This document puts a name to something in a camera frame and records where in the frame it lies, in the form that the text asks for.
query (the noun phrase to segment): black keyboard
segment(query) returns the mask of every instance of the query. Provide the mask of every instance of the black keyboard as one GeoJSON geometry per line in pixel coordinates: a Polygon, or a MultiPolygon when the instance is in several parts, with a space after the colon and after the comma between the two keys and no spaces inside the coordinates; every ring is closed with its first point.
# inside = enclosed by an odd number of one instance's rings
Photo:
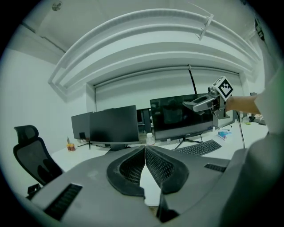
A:
{"type": "Polygon", "coordinates": [[[222,146],[217,142],[215,142],[214,140],[209,140],[189,147],[174,149],[173,151],[178,151],[180,153],[192,154],[192,155],[204,155],[214,150],[217,150],[220,147],[222,146]]]}

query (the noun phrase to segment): office chair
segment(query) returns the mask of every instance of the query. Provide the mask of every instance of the office chair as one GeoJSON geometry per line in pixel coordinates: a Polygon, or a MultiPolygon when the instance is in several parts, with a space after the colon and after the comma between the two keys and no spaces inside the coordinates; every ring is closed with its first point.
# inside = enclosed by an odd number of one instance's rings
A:
{"type": "Polygon", "coordinates": [[[39,132],[32,125],[14,127],[18,145],[13,149],[19,164],[43,186],[62,174],[60,167],[50,157],[39,132]]]}

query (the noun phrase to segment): white desk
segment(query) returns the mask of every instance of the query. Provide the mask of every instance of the white desk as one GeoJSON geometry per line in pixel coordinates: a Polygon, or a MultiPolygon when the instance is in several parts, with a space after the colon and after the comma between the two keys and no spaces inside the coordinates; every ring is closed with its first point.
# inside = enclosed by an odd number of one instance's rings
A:
{"type": "MultiPolygon", "coordinates": [[[[217,136],[218,130],[216,130],[215,132],[207,132],[202,134],[203,141],[208,141],[213,139],[222,146],[218,150],[205,154],[204,156],[221,158],[221,159],[231,159],[236,150],[243,148],[239,124],[234,123],[232,124],[232,126],[233,126],[232,128],[230,126],[221,128],[221,129],[230,129],[230,131],[233,133],[231,139],[228,141],[224,141],[217,136]]],[[[244,135],[246,148],[248,148],[253,142],[261,138],[264,138],[268,132],[266,126],[259,125],[257,123],[252,123],[251,125],[241,124],[241,127],[244,135]]],[[[190,139],[200,140],[200,136],[192,137],[190,139]]],[[[166,142],[157,141],[155,145],[172,150],[176,148],[178,144],[179,141],[174,140],[170,144],[167,144],[166,142]]],[[[180,146],[180,148],[191,146],[194,144],[196,143],[184,142],[180,146]]],[[[100,148],[94,145],[91,145],[91,150],[89,150],[89,146],[85,145],[82,147],[78,147],[74,152],[69,152],[67,148],[64,148],[60,151],[53,153],[51,157],[63,171],[67,172],[68,170],[70,170],[71,168],[73,168],[74,166],[85,160],[106,154],[108,150],[109,149],[107,148],[100,148]]],[[[153,179],[146,165],[142,171],[140,186],[145,190],[145,197],[146,197],[145,203],[149,206],[159,205],[161,190],[156,184],[155,180],[153,179]]]]}

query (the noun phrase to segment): plastic bottle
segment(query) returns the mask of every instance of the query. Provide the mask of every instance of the plastic bottle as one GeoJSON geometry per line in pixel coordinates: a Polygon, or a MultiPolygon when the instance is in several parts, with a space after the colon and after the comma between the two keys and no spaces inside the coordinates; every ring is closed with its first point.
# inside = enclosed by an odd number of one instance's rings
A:
{"type": "Polygon", "coordinates": [[[155,139],[153,138],[152,133],[147,133],[146,143],[147,143],[147,145],[154,145],[155,144],[155,139]]]}

